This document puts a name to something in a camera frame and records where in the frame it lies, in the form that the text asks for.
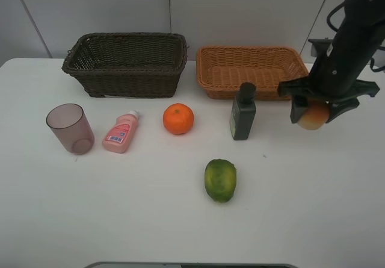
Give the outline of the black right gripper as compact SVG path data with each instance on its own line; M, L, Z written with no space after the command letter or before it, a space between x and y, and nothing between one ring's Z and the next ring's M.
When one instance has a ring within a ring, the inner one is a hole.
M374 97L380 88L375 82L358 77L372 56L368 52L334 48L329 54L319 55L308 76L280 82L279 96L292 96L291 122L298 123L307 110L307 98L331 101L327 103L330 123L340 115L356 109L361 95Z

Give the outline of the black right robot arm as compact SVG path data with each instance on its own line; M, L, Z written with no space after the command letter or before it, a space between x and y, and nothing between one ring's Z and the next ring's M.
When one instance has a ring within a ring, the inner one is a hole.
M326 103L327 122L357 108L358 97L375 97L380 88L375 82L359 80L367 64L384 42L384 0L344 0L327 17L336 32L333 39L312 39L316 58L308 76L280 82L279 96L290 96L291 121L298 123L311 99Z

